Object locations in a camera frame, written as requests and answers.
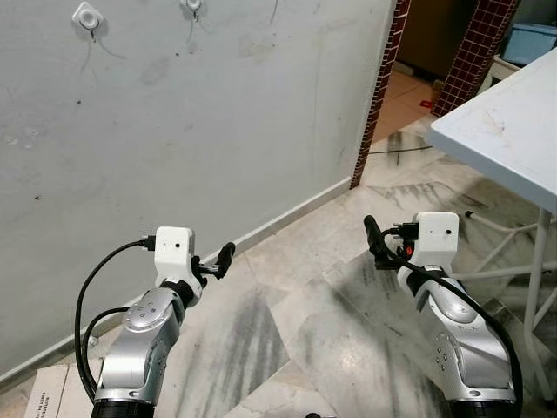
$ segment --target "table leg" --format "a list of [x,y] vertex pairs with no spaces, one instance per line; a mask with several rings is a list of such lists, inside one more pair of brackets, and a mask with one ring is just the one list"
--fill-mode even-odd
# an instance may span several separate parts
[[532,261],[532,273],[530,274],[528,299],[524,315],[524,340],[526,342],[526,349],[528,356],[530,357],[530,361],[532,362],[532,366],[534,367],[535,376],[540,384],[541,393],[546,401],[551,401],[553,399],[553,394],[551,393],[551,387],[549,386],[547,376],[543,370],[543,366],[541,365],[540,356],[538,355],[534,345],[534,317],[538,305],[543,255],[546,249],[547,231],[549,229],[550,219],[551,214],[540,208],[536,243],[534,246],[534,258]]

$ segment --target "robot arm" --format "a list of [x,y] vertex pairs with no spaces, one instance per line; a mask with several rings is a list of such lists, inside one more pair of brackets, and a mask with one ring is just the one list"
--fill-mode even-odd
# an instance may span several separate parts
[[91,417],[152,418],[185,309],[198,303],[207,283],[202,273],[221,279],[235,251],[228,243],[214,266],[203,266],[193,247],[192,230],[158,228],[154,248],[158,287],[125,313],[122,331],[104,360]]
[[[474,304],[471,306],[443,286],[451,285],[466,295],[460,283],[448,277],[457,252],[458,216],[422,212],[413,223],[385,232],[372,217],[366,217],[365,224],[376,267],[398,269],[400,286],[415,302],[453,417],[520,416],[520,412],[516,414],[510,353],[487,325],[485,315],[479,314],[477,304],[470,300]],[[395,260],[384,242],[385,235],[391,233],[403,240]]]

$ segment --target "white table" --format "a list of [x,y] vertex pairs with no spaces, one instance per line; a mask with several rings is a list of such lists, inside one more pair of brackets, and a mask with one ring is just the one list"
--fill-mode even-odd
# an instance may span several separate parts
[[[533,331],[557,298],[555,289],[536,313],[547,231],[551,213],[557,213],[557,50],[435,121],[426,141],[540,207],[537,225],[526,227],[537,227],[537,233],[524,337],[543,396],[550,401],[553,394],[534,348]],[[475,218],[509,235],[522,232]]]

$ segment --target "metal frame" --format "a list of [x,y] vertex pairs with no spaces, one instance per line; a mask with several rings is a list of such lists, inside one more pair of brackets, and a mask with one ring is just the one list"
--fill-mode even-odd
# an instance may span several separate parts
[[[492,222],[489,219],[482,218],[472,212],[467,212],[466,216],[480,222],[484,226],[494,229],[495,231],[507,233],[507,236],[487,255],[487,257],[474,269],[472,273],[451,274],[451,277],[456,280],[480,280],[530,273],[530,283],[528,287],[527,304],[524,315],[524,341],[526,342],[528,357],[532,362],[534,374],[540,384],[543,398],[545,401],[551,401],[554,397],[552,395],[552,390],[549,385],[549,381],[547,380],[546,373],[541,364],[540,355],[536,351],[534,345],[534,329],[543,319],[551,305],[557,300],[557,288],[555,288],[542,304],[540,309],[536,312],[538,298],[540,295],[541,273],[544,270],[557,270],[557,261],[549,261],[546,263],[543,261],[547,243],[547,233],[549,231],[549,227],[554,225],[557,219],[551,218],[550,212],[540,208],[540,216],[537,223],[516,228],[508,228]],[[481,272],[481,270],[491,260],[493,260],[493,258],[500,253],[509,242],[513,240],[517,233],[527,233],[529,231],[533,231],[534,229],[536,230],[536,240],[531,266],[517,266],[491,272]]]

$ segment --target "white wall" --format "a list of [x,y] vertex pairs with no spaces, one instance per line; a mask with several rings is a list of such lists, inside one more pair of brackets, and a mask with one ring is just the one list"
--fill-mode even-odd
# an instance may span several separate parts
[[[393,7],[206,0],[188,42],[178,0],[91,0],[109,53],[78,3],[0,2],[0,374],[71,334],[116,246],[189,226],[211,253],[350,176]],[[120,256],[85,318],[153,273]]]

